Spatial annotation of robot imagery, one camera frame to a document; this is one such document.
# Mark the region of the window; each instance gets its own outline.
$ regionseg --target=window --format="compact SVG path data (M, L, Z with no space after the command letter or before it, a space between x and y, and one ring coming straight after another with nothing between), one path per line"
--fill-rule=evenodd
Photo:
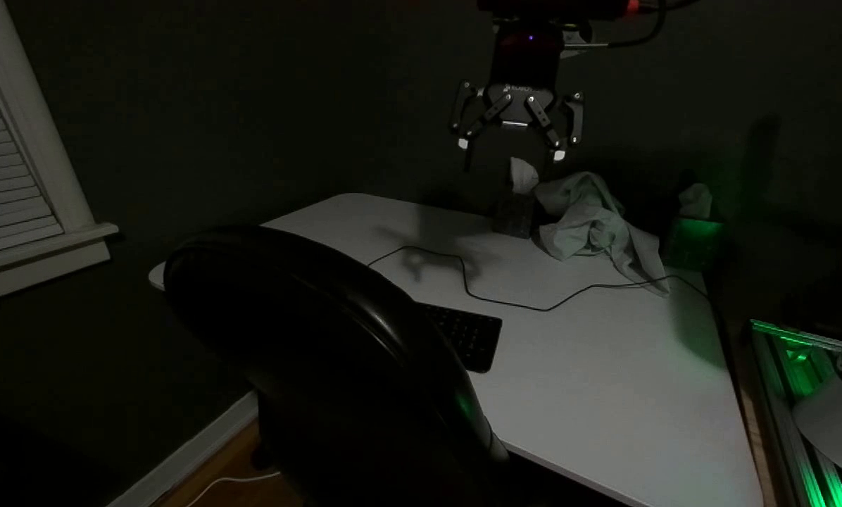
M114 231L93 219L0 0L0 297L107 262Z

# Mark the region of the black cable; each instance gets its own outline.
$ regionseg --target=black cable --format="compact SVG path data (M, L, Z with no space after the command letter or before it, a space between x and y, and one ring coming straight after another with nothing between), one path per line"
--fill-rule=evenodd
M648 11L645 11L645 15L655 15L651 32L648 32L645 36L637 36L637 39L608 43L608 47L634 47L634 46L645 46L645 43L655 39L655 36L665 32L665 25L666 25L666 11L669 11L669 9L666 9L666 0L655 0L655 9L648 9Z
M696 0L666 2L665 11L687 9L687 5L693 5L693 2L696 2ZM641 15L658 15L658 5L641 5L639 11L641 11Z
M693 283L687 283L687 278L669 274L669 277L661 277L661 278L641 278L641 283L627 283L627 284L584 284L584 287L580 287L580 290L563 297L559 302L554 302L554 305L549 305L549 308L532 308L532 305L517 305L517 302L504 302L504 298L490 298L490 297L477 297L477 293L473 293L473 287L469 287L469 270L466 270L466 259L463 259L463 256L458 256L458 253L441 253L441 250L428 250L428 247L420 247L420 245L399 245L399 247L393 247L393 250L389 250L389 253L383 253L383 256L376 256L376 259L372 259L372 262L365 262L365 264L376 264L376 262L383 262L383 259L389 259L389 256L396 256L399 250L420 250L420 253L428 253L428 256L455 259L455 262L458 262L458 270L461 270L461 287L463 287L463 293L466 293L469 298L483 302L483 305L497 305L497 308L528 309L528 312L552 312L552 309L569 305L570 298L577 298L577 297L583 297L583 293L587 293L587 290L630 290L630 287L658 284L658 283L666 283L666 278L680 283L684 287L689 287L693 293L697 293L704 302L708 302L708 297L707 297L697 284L693 284Z

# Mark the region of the black chair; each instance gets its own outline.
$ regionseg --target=black chair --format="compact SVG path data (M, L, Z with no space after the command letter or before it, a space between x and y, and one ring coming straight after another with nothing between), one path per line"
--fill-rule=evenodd
M506 469L455 353L359 262L280 231L210 231L168 256L165 297L252 383L261 440L307 504L528 504L544 471ZM614 504L545 484L570 488L549 504Z

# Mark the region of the cable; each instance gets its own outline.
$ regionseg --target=cable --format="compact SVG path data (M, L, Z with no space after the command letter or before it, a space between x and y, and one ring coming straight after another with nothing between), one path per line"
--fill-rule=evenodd
M693 2L696 2L696 0L666 2L665 11L687 9L687 5L693 5ZM641 11L641 15L655 15L658 5L641 5L639 11Z
M210 494L223 481L228 481L228 484L252 484L252 481L263 481L263 480L272 480L272 477L280 477L280 471L269 471L269 473L258 473L258 477L217 477L186 507L194 507L197 502L203 502L203 495Z
M634 47L634 46L645 46L651 39L655 39L665 25L666 25L666 0L655 0L655 9L648 9L645 15L655 15L651 32L645 36L637 36L637 39L620 39L620 43L608 43L608 47Z
M587 293L587 290L630 290L630 287L658 284L658 283L666 283L666 278L680 283L684 287L689 287L693 293L697 293L704 302L708 302L708 297L707 297L697 284L693 284L693 283L687 283L684 277L675 277L675 274L661 277L661 278L627 283L627 284L584 284L584 287L580 287L580 290L563 297L559 302L554 302L554 305L549 305L549 308L534 308L534 305L521 305L521 302L504 302L504 298L490 298L490 297L477 297L477 293L473 293L473 287L469 287L469 270L466 270L466 259L463 259L463 256L458 256L458 253L441 253L441 250L428 250L428 247L420 247L420 245L399 245L399 247L393 247L393 250L389 250L389 253L383 253L383 256L376 256L376 259L372 259L372 262L365 262L365 264L376 264L376 262L383 262L383 259L389 259L389 256L396 256L399 250L420 250L420 253L428 253L428 256L455 259L455 262L458 262L458 270L461 270L461 287L463 287L463 293L466 293L469 298L483 302L483 305L497 305L497 308L528 309L528 312L552 312L552 309L569 305L570 298L577 298L577 297L583 297L583 293Z

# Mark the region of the white table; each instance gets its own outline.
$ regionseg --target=white table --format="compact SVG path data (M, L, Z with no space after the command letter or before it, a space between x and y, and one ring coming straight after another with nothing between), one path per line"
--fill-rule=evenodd
M337 195L263 224L372 264L416 302L497 315L487 376L469 376L496 433L521 457L627 504L756 507L760 484L708 305L679 283L658 297L606 259L556 262L483 218Z

